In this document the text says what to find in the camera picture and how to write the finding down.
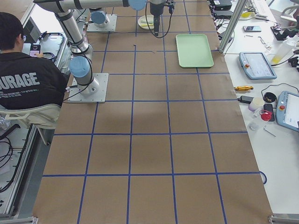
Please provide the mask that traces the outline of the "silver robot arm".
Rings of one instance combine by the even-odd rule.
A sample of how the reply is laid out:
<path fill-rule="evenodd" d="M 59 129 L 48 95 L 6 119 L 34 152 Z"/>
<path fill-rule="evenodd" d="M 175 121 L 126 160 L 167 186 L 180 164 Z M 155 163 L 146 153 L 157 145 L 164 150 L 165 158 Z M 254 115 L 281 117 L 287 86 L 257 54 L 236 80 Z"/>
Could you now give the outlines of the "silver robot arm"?
<path fill-rule="evenodd" d="M 70 44 L 73 59 L 70 60 L 69 69 L 74 84 L 67 89 L 69 96 L 63 100 L 67 103 L 104 103 L 109 76 L 107 73 L 93 72 L 93 49 L 78 27 L 74 10 L 89 9 L 92 22 L 103 28 L 110 23 L 106 7 L 131 7 L 139 11 L 149 5 L 154 24 L 150 32 L 158 38 L 164 7 L 168 7 L 170 14 L 175 7 L 173 0 L 36 0 L 34 3 L 55 14 Z"/>
<path fill-rule="evenodd" d="M 91 14 L 91 21 L 95 23 L 95 26 L 103 28 L 109 23 L 105 8 L 90 8 L 89 10 Z"/>

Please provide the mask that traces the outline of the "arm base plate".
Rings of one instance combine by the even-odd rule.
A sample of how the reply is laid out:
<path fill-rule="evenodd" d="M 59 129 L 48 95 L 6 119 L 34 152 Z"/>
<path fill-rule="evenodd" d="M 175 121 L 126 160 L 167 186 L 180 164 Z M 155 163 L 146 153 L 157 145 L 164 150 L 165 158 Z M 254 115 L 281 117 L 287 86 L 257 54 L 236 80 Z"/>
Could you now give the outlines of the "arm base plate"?
<path fill-rule="evenodd" d="M 93 13 L 87 26 L 87 32 L 114 32 L 116 21 L 116 14 Z"/>
<path fill-rule="evenodd" d="M 85 86 L 78 86 L 70 89 L 68 103 L 105 103 L 108 73 L 94 73 L 93 81 L 85 89 Z"/>

